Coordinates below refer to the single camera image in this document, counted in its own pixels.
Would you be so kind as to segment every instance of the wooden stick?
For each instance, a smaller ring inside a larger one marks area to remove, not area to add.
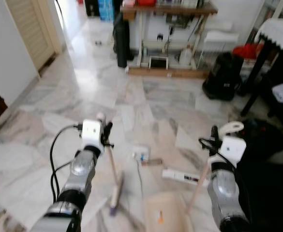
[[[114,182],[115,182],[116,185],[118,185],[118,177],[117,177],[117,172],[116,172],[116,166],[114,164],[113,155],[112,155],[112,151],[111,151],[110,147],[107,147],[107,153],[109,155],[109,159],[110,159],[110,163],[111,163],[111,169],[112,169],[112,173],[113,173]]]
[[[209,165],[208,165],[208,163],[207,163],[206,166],[205,166],[204,169],[203,169],[203,172],[202,172],[201,177],[200,177],[200,179],[199,179],[199,181],[198,181],[198,183],[197,183],[197,187],[196,187],[196,189],[195,189],[195,191],[194,191],[194,193],[193,193],[193,196],[192,196],[192,198],[191,198],[191,200],[190,200],[190,202],[189,202],[189,205],[188,205],[188,207],[186,208],[186,214],[189,214],[191,208],[194,206],[195,200],[196,200],[196,198],[197,198],[197,195],[198,195],[198,193],[199,193],[201,187],[203,186],[203,182],[204,182],[204,180],[205,180],[205,178],[206,178],[206,176],[207,176],[208,170],[209,170]]]

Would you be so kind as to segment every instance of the table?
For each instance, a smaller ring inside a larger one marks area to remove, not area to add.
[[[257,33],[256,39],[264,40],[264,47],[257,57],[256,63],[250,73],[250,76],[243,87],[242,92],[245,93],[251,88],[256,76],[261,70],[263,64],[265,63],[267,57],[269,56],[272,50],[276,50],[279,54],[283,52],[283,19],[269,19],[267,20],[260,28]],[[256,90],[253,92],[249,101],[243,108],[241,116],[247,115],[251,106],[254,104],[255,100],[259,96],[262,83],[258,85]]]
[[[205,78],[209,72],[201,72],[196,70],[182,70],[182,69],[168,69],[170,72],[162,69],[149,69],[141,67],[141,59],[142,59],[142,48],[143,48],[143,13],[146,12],[154,12],[160,14],[175,14],[175,15],[195,15],[195,16],[203,16],[201,23],[199,24],[197,30],[196,40],[193,46],[193,55],[196,52],[197,46],[199,44],[200,37],[204,31],[207,18],[209,15],[216,14],[217,9],[209,2],[205,3],[205,5],[201,8],[185,8],[181,6],[138,6],[135,5],[133,7],[129,6],[121,6],[120,11],[123,13],[123,20],[135,20],[136,13],[139,14],[139,46],[138,46],[138,59],[137,66],[129,67],[128,74],[135,75],[153,75],[155,73],[158,76],[167,76],[167,77],[199,77]]]

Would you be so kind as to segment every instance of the electrical cord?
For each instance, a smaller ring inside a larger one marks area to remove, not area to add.
[[[193,33],[195,32],[195,29],[196,29],[197,25],[199,24],[200,19],[201,19],[201,17],[198,19],[197,23],[195,24],[195,27],[194,27],[192,33],[190,34],[190,36],[189,36],[189,38],[188,38],[188,41],[190,41],[191,36],[192,36]]]
[[[248,190],[245,186],[245,183],[243,181],[243,178],[240,174],[240,172],[236,169],[236,167],[224,156],[222,155],[221,153],[219,153],[218,149],[217,148],[214,148],[212,145],[208,145],[208,144],[211,144],[211,141],[210,140],[207,140],[207,139],[204,139],[204,138],[199,138],[198,139],[199,143],[203,146],[203,148],[209,150],[211,153],[213,154],[217,154],[218,156],[220,156],[224,161],[226,161],[226,163],[228,163],[229,165],[232,166],[232,169],[233,169],[233,172],[235,174],[238,175],[239,179],[241,180],[241,183],[242,183],[242,187],[245,191],[245,195],[246,195],[246,198],[247,198],[247,202],[248,202],[248,210],[249,210],[249,216],[250,216],[250,222],[252,223],[253,222],[253,217],[252,217],[252,209],[251,209],[251,204],[250,204],[250,198],[249,198],[249,193],[248,193]]]
[[[56,202],[56,199],[60,194],[59,181],[58,181],[58,178],[56,176],[56,170],[54,168],[54,162],[53,162],[53,148],[54,148],[54,144],[55,144],[56,140],[58,139],[59,135],[61,133],[63,133],[65,130],[70,129],[70,128],[77,128],[78,129],[78,125],[70,125],[70,126],[67,126],[67,127],[64,127],[63,129],[61,129],[58,132],[58,134],[55,136],[55,138],[52,142],[51,148],[50,148],[50,163],[51,163],[51,168],[52,168],[52,175],[54,176],[56,190],[57,190],[57,194],[55,194],[54,186],[53,186],[53,178],[51,177],[51,189],[52,189],[52,194],[53,194],[53,202]]]

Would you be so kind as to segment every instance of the white container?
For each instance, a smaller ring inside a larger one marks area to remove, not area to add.
[[[191,63],[192,51],[191,47],[188,45],[180,54],[179,64],[181,66],[188,66]]]

